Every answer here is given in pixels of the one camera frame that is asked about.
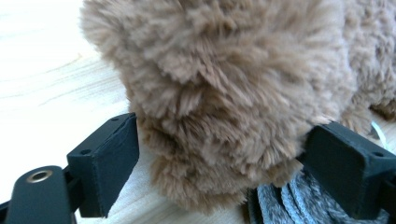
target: fluffy fur texture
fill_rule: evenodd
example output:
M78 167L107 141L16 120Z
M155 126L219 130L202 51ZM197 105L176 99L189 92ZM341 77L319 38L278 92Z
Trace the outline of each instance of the fluffy fur texture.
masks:
M82 29L120 71L152 183L205 213L301 169L305 135L395 113L395 2L91 0Z

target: gray textile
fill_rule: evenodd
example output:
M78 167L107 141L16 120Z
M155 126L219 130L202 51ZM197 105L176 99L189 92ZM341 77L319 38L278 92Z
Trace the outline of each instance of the gray textile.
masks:
M389 216L385 211L381 211L377 220L356 220L349 217L307 171L304 171L303 175L296 176L282 189L261 185L257 191L252 191L249 195L249 214L250 221L254 224L383 224L387 223Z

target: stuffed animal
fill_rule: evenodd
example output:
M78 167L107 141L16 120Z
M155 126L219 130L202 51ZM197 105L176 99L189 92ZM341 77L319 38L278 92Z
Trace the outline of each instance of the stuffed animal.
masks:
M282 186L306 134L396 118L395 6L385 0L86 0L82 30L120 71L151 180L210 214Z

